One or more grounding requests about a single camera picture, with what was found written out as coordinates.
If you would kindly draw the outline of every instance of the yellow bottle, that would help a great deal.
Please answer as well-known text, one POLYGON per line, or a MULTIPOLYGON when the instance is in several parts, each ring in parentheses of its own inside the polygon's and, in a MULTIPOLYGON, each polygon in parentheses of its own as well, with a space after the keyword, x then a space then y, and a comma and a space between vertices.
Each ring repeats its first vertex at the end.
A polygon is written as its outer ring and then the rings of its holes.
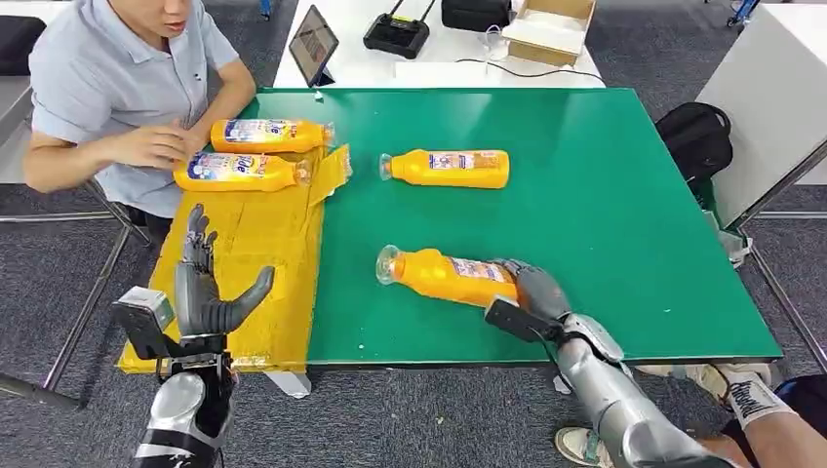
POLYGON ((502 188, 508 182, 508 153, 498 149, 425 151, 379 157, 382 180, 399 178, 414 185, 502 188))
POLYGON ((303 120, 219 120, 210 130, 213 148, 229 153, 304 153, 333 137, 333 125, 303 120))
POLYGON ((376 260, 383 285, 402 283, 422 295, 488 307, 496 295, 517 300, 511 275, 499 265, 442 255, 436 249, 402 252, 386 246, 376 260))
POLYGON ((263 154, 199 151, 173 171, 176 183, 194 192, 275 192, 290 185, 310 183, 309 163, 285 161, 263 154))

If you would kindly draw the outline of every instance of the green tabletop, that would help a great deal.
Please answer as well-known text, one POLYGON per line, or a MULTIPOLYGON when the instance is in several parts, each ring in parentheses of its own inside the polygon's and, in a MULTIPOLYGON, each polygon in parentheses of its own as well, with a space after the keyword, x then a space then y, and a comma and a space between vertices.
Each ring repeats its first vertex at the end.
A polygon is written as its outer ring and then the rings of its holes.
POLYGON ((309 364, 543 361, 483 310, 382 286, 379 250, 552 273, 631 360, 768 359, 767 325, 625 89, 262 90, 244 117, 334 122, 354 175, 326 203, 309 364), (502 190, 381 181, 379 154, 504 149, 502 190))

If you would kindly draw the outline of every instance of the light blue shirt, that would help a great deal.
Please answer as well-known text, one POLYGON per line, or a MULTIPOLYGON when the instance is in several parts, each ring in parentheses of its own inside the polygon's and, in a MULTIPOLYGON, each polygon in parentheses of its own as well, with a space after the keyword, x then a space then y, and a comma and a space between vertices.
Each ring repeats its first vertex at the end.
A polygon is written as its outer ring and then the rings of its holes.
MULTIPOLYGON (((219 69, 238 54, 201 0, 191 3, 167 54, 137 37, 106 0, 75 0, 29 57, 32 128, 82 143, 176 118, 195 124, 208 105, 207 66, 219 69)), ((113 164, 96 179, 109 200, 153 215, 173 217, 180 201, 169 171, 113 164)))

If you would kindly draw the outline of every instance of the yellow cardboard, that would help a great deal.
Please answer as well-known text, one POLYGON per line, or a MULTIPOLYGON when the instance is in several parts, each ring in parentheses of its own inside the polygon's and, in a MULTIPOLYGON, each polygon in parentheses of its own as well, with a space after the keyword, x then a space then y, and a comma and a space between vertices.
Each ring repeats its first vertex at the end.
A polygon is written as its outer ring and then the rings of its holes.
MULTIPOLYGON (((335 158, 327 157, 323 147, 300 157, 308 159, 314 168, 340 164, 340 159, 337 163, 335 158)), ((218 233, 216 280, 222 299, 241 294, 262 266, 276 267, 273 290, 228 337, 233 369, 304 371, 324 217, 324 203, 318 203, 324 198, 311 203, 311 194, 329 194, 346 179, 326 169, 314 172, 309 186, 278 192, 184 192, 149 287, 163 291, 175 304, 175 268, 181 258, 187 215, 197 203, 203 204, 210 218, 208 231, 218 233)), ((173 321, 165 333, 178 340, 177 322, 173 321)), ((139 359, 127 343, 118 367, 127 373, 150 373, 155 371, 155 361, 139 359)))

